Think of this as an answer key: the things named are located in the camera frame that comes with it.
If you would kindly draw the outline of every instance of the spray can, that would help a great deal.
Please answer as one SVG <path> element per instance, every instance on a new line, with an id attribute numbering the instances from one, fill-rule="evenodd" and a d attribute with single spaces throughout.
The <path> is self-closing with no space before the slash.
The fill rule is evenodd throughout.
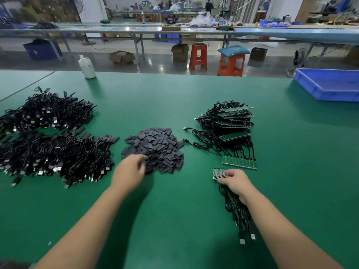
<path id="1" fill-rule="evenodd" d="M 92 62 L 89 58 L 80 55 L 79 65 L 85 78 L 92 79 L 96 77 L 95 69 L 92 66 Z"/>
<path id="2" fill-rule="evenodd" d="M 146 24 L 145 13 L 143 13 L 143 11 L 141 13 L 141 17 L 142 17 L 142 23 Z"/>

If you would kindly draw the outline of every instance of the plastic bag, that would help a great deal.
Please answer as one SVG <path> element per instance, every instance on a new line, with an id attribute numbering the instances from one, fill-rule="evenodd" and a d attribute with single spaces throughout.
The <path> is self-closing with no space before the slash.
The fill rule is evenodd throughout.
<path id="1" fill-rule="evenodd" d="M 209 12 L 201 13 L 197 17 L 195 17 L 188 25 L 190 27 L 211 27 L 215 22 L 214 18 L 210 15 Z"/>
<path id="2" fill-rule="evenodd" d="M 171 7 L 169 8 L 169 10 L 166 11 L 171 11 L 171 12 L 178 12 L 179 11 L 179 7 L 175 4 L 171 5 Z"/>

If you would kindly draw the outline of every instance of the worker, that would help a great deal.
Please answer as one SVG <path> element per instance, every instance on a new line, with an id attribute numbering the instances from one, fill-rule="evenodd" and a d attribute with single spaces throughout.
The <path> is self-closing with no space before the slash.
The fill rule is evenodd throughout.
<path id="1" fill-rule="evenodd" d="M 212 12 L 212 8 L 214 8 L 213 4 L 211 3 L 211 0 L 207 0 L 206 3 L 206 11 L 208 11 L 209 13 Z"/>
<path id="2" fill-rule="evenodd" d="M 130 155 L 116 167 L 111 185 L 88 212 L 35 265 L 35 269 L 92 269 L 101 254 L 114 217 L 123 200 L 142 181 L 146 156 Z M 218 179 L 239 195 L 267 244 L 275 262 L 282 268 L 342 268 L 308 239 L 250 182 L 241 170 L 226 170 Z"/>

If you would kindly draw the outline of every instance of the orange plastic stool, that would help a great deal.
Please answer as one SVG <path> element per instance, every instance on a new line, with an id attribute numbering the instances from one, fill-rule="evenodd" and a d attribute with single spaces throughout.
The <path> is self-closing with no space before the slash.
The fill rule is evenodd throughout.
<path id="1" fill-rule="evenodd" d="M 242 66 L 241 66 L 241 68 L 238 68 L 238 67 L 236 67 L 236 61 L 237 61 L 237 59 L 240 59 L 240 58 L 242 58 Z M 217 75 L 218 76 L 242 76 L 243 68 L 245 66 L 245 58 L 246 58 L 246 55 L 244 55 L 244 54 L 233 55 L 228 58 L 228 65 L 223 66 L 224 55 L 222 55 L 221 63 L 219 64 Z"/>
<path id="2" fill-rule="evenodd" d="M 201 55 L 197 56 L 197 51 L 201 50 Z M 196 65 L 204 65 L 204 69 L 207 70 L 207 45 L 204 43 L 192 44 L 190 70 L 194 71 Z"/>

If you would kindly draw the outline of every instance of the factory floor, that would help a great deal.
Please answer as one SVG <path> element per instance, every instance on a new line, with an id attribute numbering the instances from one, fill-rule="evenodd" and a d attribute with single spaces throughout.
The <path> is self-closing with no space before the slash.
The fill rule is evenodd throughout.
<path id="1" fill-rule="evenodd" d="M 33 61 L 25 52 L 22 44 L 31 42 L 32 39 L 20 38 L 0 38 L 0 69 L 20 69 L 20 70 L 63 70 L 79 71 L 79 54 L 89 57 L 96 71 L 102 72 L 132 72 L 132 73 L 164 73 L 164 74 L 198 74 L 198 75 L 216 75 L 220 54 L 217 49 L 222 47 L 221 41 L 206 42 L 208 47 L 208 70 L 200 66 L 195 71 L 189 70 L 189 60 L 184 63 L 173 62 L 171 48 L 174 44 L 155 41 L 144 41 L 145 60 L 141 60 L 141 65 L 135 64 L 121 66 L 109 61 L 109 53 L 117 50 L 135 53 L 135 47 L 132 40 L 111 40 L 102 42 L 95 40 L 96 44 L 92 46 L 83 46 L 82 41 L 68 40 L 74 59 L 71 58 L 64 43 L 60 43 L 61 51 L 64 53 L 63 61 L 53 59 L 51 61 Z M 243 76 L 251 77 L 287 77 L 286 68 L 293 68 L 294 52 L 302 47 L 308 48 L 308 43 L 250 43 L 250 42 L 230 42 L 231 45 L 241 45 L 249 50 L 253 47 L 267 48 L 268 52 L 263 62 L 249 60 L 247 55 Z M 322 52 L 323 46 L 315 46 L 309 56 L 313 56 L 307 63 L 307 68 L 315 67 L 315 64 Z M 358 69 L 357 67 L 343 64 L 341 62 L 346 54 L 345 49 L 340 45 L 329 47 L 327 54 L 323 57 L 318 68 L 328 69 Z"/>

